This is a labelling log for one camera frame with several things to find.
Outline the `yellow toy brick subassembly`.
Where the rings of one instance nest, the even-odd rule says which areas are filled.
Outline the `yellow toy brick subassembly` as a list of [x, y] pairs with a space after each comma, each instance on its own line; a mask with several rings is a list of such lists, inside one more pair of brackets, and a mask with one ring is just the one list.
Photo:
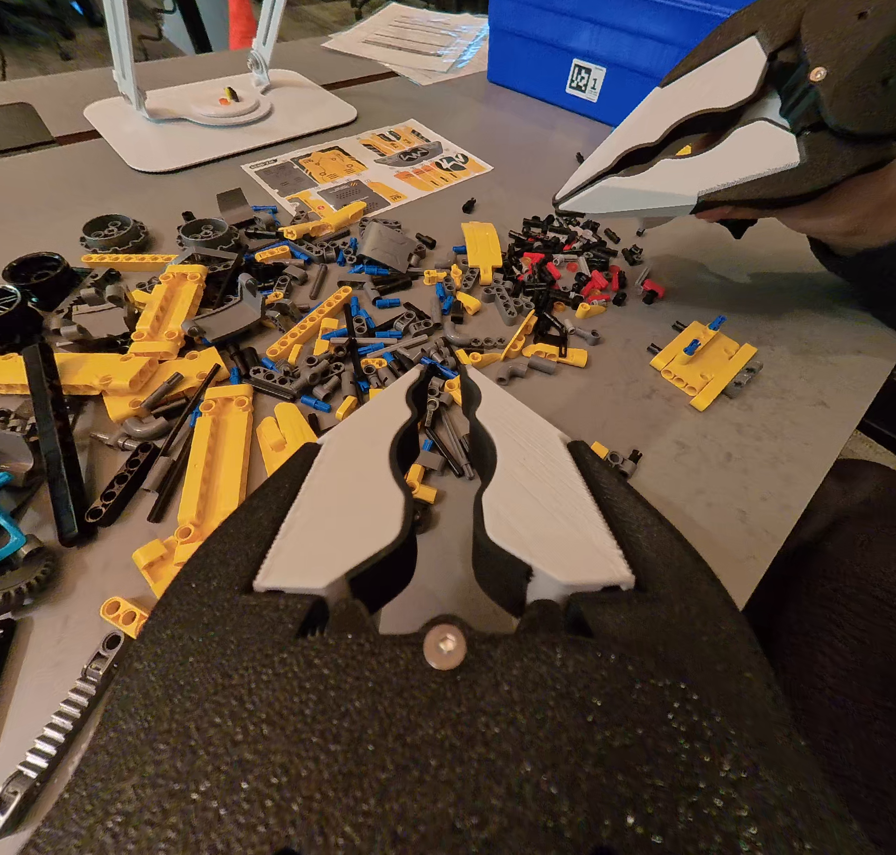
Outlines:
[[676, 336], [666, 345], [650, 344], [651, 367], [690, 398], [690, 406], [705, 411], [719, 396], [737, 397], [762, 371], [757, 348], [739, 344], [721, 332], [727, 321], [719, 315], [709, 323], [673, 324]]

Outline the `person's dark trouser leg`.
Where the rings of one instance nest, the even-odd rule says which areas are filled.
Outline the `person's dark trouser leg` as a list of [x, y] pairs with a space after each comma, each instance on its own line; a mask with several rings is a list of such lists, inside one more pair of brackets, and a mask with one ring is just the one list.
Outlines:
[[836, 461], [743, 612], [829, 782], [894, 853], [894, 470]]

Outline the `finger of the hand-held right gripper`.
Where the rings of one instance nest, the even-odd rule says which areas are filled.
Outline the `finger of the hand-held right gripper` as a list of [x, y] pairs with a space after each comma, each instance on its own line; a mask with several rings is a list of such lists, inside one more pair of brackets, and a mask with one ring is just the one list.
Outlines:
[[654, 88], [554, 195], [555, 209], [691, 209], [685, 160], [657, 159], [656, 146], [679, 124], [707, 121], [749, 101], [767, 54], [752, 35], [683, 77]]
[[749, 122], [697, 155], [660, 158], [558, 195], [557, 208], [601, 217], [677, 217], [690, 213], [703, 196], [797, 167], [800, 158], [791, 132], [771, 122]]

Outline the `white stand base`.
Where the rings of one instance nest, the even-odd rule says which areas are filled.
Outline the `white stand base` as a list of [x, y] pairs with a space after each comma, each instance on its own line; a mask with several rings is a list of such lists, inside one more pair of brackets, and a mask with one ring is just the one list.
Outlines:
[[102, 0], [119, 96], [84, 116], [125, 163], [163, 174], [341, 127], [356, 109], [271, 60], [287, 0], [263, 0], [248, 72], [144, 91], [138, 84], [127, 0]]

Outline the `long black beam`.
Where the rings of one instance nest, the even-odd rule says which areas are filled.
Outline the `long black beam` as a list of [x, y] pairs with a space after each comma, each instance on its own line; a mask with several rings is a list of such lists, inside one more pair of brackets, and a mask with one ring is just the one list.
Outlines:
[[39, 436], [39, 450], [49, 498], [62, 547], [72, 548], [93, 536], [86, 520], [87, 494], [72, 426], [65, 406], [56, 357], [45, 342], [26, 346], [21, 356]]

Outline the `person's right hand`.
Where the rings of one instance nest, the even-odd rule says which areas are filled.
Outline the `person's right hand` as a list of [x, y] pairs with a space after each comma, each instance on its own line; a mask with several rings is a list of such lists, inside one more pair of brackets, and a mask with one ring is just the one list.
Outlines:
[[825, 243], [840, 254], [855, 254], [894, 242], [894, 194], [882, 185], [869, 193], [836, 189], [817, 200], [785, 209], [725, 207], [696, 215], [706, 222], [770, 218]]

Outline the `black flat pad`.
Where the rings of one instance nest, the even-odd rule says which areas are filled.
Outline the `black flat pad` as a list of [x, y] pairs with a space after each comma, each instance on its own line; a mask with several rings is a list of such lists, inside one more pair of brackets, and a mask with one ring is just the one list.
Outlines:
[[57, 146], [56, 139], [28, 103], [1, 105], [1, 155], [13, 155]]

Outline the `blue plastic bin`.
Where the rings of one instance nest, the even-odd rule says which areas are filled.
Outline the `blue plastic bin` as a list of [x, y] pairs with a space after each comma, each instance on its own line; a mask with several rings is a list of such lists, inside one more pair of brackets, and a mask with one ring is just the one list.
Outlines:
[[492, 83], [610, 126], [756, 0], [489, 0]]

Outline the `dark grey wheel rim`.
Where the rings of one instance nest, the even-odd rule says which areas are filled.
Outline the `dark grey wheel rim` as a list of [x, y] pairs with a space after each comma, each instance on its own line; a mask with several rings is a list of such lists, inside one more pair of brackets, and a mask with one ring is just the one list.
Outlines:
[[217, 217], [193, 218], [177, 228], [177, 243], [181, 250], [207, 249], [237, 253], [241, 249], [239, 230]]
[[80, 245], [87, 253], [132, 254], [148, 248], [146, 225], [122, 214], [97, 215], [84, 223]]

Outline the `grey toy gear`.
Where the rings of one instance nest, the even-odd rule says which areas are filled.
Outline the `grey toy gear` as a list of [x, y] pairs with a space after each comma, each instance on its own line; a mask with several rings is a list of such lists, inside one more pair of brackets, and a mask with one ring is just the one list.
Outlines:
[[25, 544], [1, 566], [1, 616], [32, 602], [54, 578], [58, 559], [38, 537], [28, 535]]

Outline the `white paper sheets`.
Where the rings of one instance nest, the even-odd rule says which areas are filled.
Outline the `white paper sheets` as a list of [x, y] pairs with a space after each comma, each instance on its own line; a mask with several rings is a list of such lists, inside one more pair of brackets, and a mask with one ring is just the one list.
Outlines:
[[351, 28], [333, 35], [325, 49], [387, 66], [426, 86], [487, 69], [486, 15], [452, 14], [389, 2]]

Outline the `pile of toy building pieces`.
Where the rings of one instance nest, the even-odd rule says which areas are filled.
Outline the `pile of toy building pieces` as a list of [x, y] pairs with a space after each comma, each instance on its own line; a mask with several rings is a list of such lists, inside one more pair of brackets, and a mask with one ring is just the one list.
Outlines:
[[[433, 456], [421, 446], [422, 435], [431, 438], [435, 451], [442, 453], [445, 461], [452, 462], [454, 459], [454, 453], [443, 448], [442, 441], [431, 428], [432, 416], [438, 415], [442, 409], [441, 396], [462, 404], [461, 375], [469, 366], [478, 369], [499, 385], [505, 384], [517, 370], [515, 364], [509, 363], [508, 354], [514, 351], [516, 344], [524, 345], [531, 324], [530, 316], [527, 315], [513, 338], [506, 342], [500, 355], [474, 353], [469, 348], [468, 340], [464, 338], [457, 340], [463, 345], [462, 350], [457, 350], [454, 347], [456, 339], [449, 336], [444, 342], [444, 352], [449, 358], [447, 366], [430, 353], [421, 353], [419, 361], [413, 363], [400, 349], [394, 350], [394, 356], [385, 362], [386, 369], [398, 368], [402, 373], [393, 377], [390, 383], [384, 383], [379, 388], [381, 394], [418, 365], [422, 365], [431, 374], [426, 412], [419, 424], [420, 454], [405, 476], [414, 506], [412, 531], [417, 550], [418, 532], [414, 527], [416, 503], [432, 501], [430, 492], [424, 492], [426, 486], [420, 480], [425, 469], [422, 459]], [[203, 385], [196, 389], [194, 398], [178, 419], [182, 424], [191, 412], [197, 415], [194, 429], [180, 454], [185, 458], [185, 479], [178, 526], [172, 536], [152, 542], [133, 557], [158, 599], [167, 590], [174, 589], [173, 580], [187, 560], [199, 552], [201, 546], [210, 546], [212, 534], [218, 531], [225, 520], [236, 514], [244, 501], [253, 431], [253, 391], [266, 389], [279, 380], [285, 386], [283, 391], [277, 392], [277, 396], [283, 397], [283, 402], [276, 415], [265, 418], [255, 429], [269, 476], [273, 476], [278, 469], [291, 465], [293, 469], [300, 470], [301, 479], [297, 482], [297, 486], [300, 486], [311, 458], [297, 457], [297, 453], [304, 446], [316, 446], [322, 442], [322, 438], [314, 436], [307, 417], [297, 407], [295, 398], [299, 393], [298, 388], [292, 389], [289, 386], [299, 382], [298, 376], [281, 378], [269, 375], [269, 369], [278, 368], [273, 363], [256, 364], [250, 368], [255, 377], [252, 383], [216, 387], [211, 382], [217, 378], [219, 368], [217, 365], [208, 368]], [[469, 457], [469, 447], [459, 444], [458, 457], [463, 459], [463, 463], [462, 466], [454, 467], [457, 474], [478, 477]], [[611, 466], [600, 460], [602, 468], [593, 470], [588, 483], [592, 486], [592, 492], [633, 574], [636, 575], [635, 568], [641, 566], [637, 561], [641, 548], [647, 554], [658, 555], [663, 536], [675, 536], [675, 531], [669, 529], [663, 517], [653, 511], [650, 503], [644, 501], [626, 482], [616, 480]], [[295, 497], [287, 498], [282, 519], [275, 521], [273, 539], [294, 499]], [[261, 564], [271, 545], [272, 543], [262, 544]], [[250, 570], [251, 584], [258, 570]]]

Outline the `black toothed gear rack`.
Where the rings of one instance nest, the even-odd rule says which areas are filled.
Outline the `black toothed gear rack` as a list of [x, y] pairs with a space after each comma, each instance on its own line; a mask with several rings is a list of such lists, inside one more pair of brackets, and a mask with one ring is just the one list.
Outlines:
[[129, 644], [115, 630], [106, 635], [59, 706], [1, 787], [1, 836], [13, 833], [97, 709]]

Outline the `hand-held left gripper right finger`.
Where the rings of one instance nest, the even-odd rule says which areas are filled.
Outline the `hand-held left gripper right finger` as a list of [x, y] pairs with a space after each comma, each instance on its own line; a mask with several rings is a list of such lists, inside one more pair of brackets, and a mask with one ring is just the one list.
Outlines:
[[529, 604], [633, 589], [635, 575], [589, 479], [601, 460], [472, 366], [461, 375], [479, 478], [472, 566], [487, 596], [520, 618]]

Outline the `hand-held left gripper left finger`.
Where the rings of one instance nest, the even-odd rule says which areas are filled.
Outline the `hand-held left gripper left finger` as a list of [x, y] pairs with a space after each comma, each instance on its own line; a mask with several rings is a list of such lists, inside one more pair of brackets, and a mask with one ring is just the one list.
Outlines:
[[422, 365], [297, 457], [311, 458], [252, 583], [255, 592], [352, 597], [375, 614], [417, 565], [406, 473], [420, 454], [431, 374]]

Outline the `black toy tyre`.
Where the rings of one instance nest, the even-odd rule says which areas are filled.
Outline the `black toy tyre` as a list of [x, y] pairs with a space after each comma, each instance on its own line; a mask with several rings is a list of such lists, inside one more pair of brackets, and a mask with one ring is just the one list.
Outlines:
[[18, 288], [1, 284], [1, 355], [20, 354], [43, 338], [44, 319]]
[[39, 311], [51, 312], [80, 286], [83, 278], [62, 255], [33, 252], [11, 261], [2, 270], [2, 279]]

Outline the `yellow grey sticker sheet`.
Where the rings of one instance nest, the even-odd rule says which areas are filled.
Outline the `yellow grey sticker sheet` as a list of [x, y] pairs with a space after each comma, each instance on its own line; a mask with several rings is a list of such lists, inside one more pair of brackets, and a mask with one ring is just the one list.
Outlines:
[[365, 215], [492, 171], [415, 119], [242, 165], [280, 205], [326, 215], [362, 201]]

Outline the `small yellow grey connector assembly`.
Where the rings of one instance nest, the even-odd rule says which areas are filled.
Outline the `small yellow grey connector assembly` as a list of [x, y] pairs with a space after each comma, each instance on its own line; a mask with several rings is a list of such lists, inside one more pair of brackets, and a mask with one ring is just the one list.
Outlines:
[[602, 460], [604, 460], [611, 468], [614, 468], [625, 480], [630, 480], [643, 458], [643, 453], [634, 448], [628, 455], [619, 451], [611, 450], [602, 445], [599, 441], [594, 441], [590, 445], [590, 449]]

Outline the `blue frame piece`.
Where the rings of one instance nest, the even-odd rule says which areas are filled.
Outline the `blue frame piece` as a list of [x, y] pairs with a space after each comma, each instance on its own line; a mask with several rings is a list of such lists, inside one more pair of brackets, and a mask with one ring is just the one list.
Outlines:
[[18, 516], [28, 506], [29, 501], [39, 490], [42, 480], [34, 480], [26, 487], [16, 487], [14, 477], [6, 471], [1, 472], [1, 560], [12, 558], [16, 553], [23, 554], [27, 535], [21, 530]]

